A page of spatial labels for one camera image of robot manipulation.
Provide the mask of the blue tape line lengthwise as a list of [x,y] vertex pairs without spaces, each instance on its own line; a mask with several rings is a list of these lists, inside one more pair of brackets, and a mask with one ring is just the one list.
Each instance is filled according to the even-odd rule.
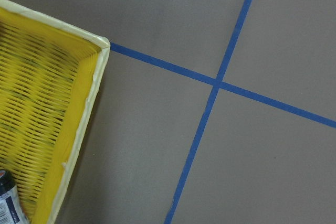
[[201,142],[203,133],[205,131],[209,116],[212,112],[212,108],[214,106],[214,103],[216,101],[219,89],[220,89],[220,84],[223,81],[223,78],[225,76],[226,70],[228,68],[230,59],[232,57],[232,54],[234,52],[235,46],[237,44],[237,41],[239,39],[239,35],[241,33],[242,27],[244,25],[245,19],[247,17],[247,13],[249,11],[250,5],[253,0],[244,0],[243,5],[240,9],[238,18],[236,20],[235,27],[233,29],[233,32],[231,34],[230,40],[228,42],[228,45],[226,47],[222,62],[220,64],[218,73],[216,75],[213,87],[211,89],[211,92],[209,94],[209,97],[207,99],[207,104],[204,110],[204,113],[199,121],[197,130],[195,132],[195,136],[193,138],[193,141],[190,146],[189,153],[187,155],[187,158],[185,160],[185,164],[183,166],[183,169],[181,171],[181,175],[179,177],[178,183],[176,185],[176,189],[172,198],[172,203],[170,206],[170,209],[168,210],[166,217],[164,219],[164,224],[171,223],[175,214],[175,211],[178,207],[178,203],[180,201],[180,197],[182,195],[184,186],[186,184],[188,175],[190,173],[195,155],[197,153],[199,144]]

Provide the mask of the yellow plastic basket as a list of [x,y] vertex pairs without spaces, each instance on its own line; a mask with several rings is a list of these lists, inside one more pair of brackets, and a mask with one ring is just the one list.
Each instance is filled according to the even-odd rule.
[[1,169],[30,223],[54,223],[99,92],[110,42],[1,0]]

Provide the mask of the small black capped bottle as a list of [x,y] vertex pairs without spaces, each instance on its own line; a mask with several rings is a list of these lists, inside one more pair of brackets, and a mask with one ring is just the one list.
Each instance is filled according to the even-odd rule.
[[28,224],[20,205],[16,182],[10,171],[1,169],[1,224]]

